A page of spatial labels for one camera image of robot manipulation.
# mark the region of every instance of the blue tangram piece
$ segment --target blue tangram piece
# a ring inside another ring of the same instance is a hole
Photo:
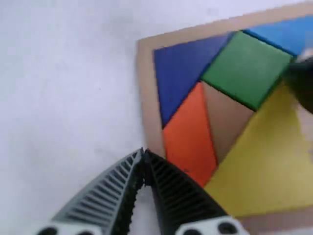
[[[313,15],[262,24],[244,32],[291,55],[299,55],[306,46],[306,40],[313,40]]]
[[[227,44],[232,33],[154,51],[157,89],[162,126],[164,127],[202,72]]]

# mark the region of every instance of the yellow tangram piece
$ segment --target yellow tangram piece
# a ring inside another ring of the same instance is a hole
[[[252,117],[204,189],[232,216],[313,205],[313,163],[280,85]]]

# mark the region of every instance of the puzzle piece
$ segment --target puzzle piece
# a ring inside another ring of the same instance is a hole
[[[154,51],[163,127],[231,35],[227,33]]]
[[[163,129],[167,160],[204,186],[216,168],[202,83],[189,93]]]
[[[254,112],[202,82],[210,129],[218,163],[242,133]]]
[[[313,15],[262,24],[244,32],[291,55],[299,55],[308,46],[306,40],[313,45]]]
[[[234,100],[258,110],[290,59],[289,54],[238,32],[202,79]]]

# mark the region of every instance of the green square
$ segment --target green square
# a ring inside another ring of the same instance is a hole
[[[257,110],[290,59],[291,55],[240,31],[204,72],[202,80]]]

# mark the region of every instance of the orange tangram piece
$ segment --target orange tangram piece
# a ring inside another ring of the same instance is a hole
[[[163,129],[167,160],[200,186],[217,166],[202,83],[189,93]]]

